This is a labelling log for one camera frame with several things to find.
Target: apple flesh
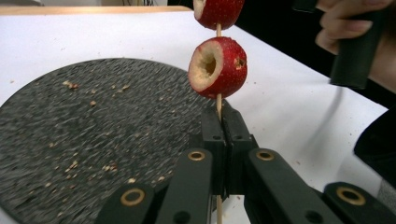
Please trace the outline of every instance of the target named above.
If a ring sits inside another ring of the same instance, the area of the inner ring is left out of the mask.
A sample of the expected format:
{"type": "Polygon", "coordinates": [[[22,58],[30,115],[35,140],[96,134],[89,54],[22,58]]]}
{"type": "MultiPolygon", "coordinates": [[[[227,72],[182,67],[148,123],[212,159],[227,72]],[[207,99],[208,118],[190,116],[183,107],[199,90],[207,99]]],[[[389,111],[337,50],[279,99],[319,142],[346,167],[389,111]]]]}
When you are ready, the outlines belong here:
{"type": "Polygon", "coordinates": [[[199,45],[191,57],[189,82],[200,95],[226,98],[238,91],[248,74],[247,55],[226,36],[213,37],[199,45]]]}
{"type": "Polygon", "coordinates": [[[217,23],[225,30],[233,26],[245,0],[193,0],[194,17],[205,28],[217,30],[217,23]]]}

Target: cored apple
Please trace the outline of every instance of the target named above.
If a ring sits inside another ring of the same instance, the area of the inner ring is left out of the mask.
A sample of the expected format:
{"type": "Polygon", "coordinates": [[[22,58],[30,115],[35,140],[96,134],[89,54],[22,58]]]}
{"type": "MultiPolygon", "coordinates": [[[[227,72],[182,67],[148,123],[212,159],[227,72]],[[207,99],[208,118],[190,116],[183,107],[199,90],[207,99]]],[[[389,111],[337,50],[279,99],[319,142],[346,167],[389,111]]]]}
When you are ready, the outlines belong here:
{"type": "Polygon", "coordinates": [[[247,55],[235,40],[217,36],[200,44],[191,57],[189,82],[200,95],[226,98],[238,91],[248,74],[247,55]]]}
{"type": "Polygon", "coordinates": [[[193,0],[194,17],[204,27],[225,30],[233,26],[241,13],[245,0],[193,0]]]}

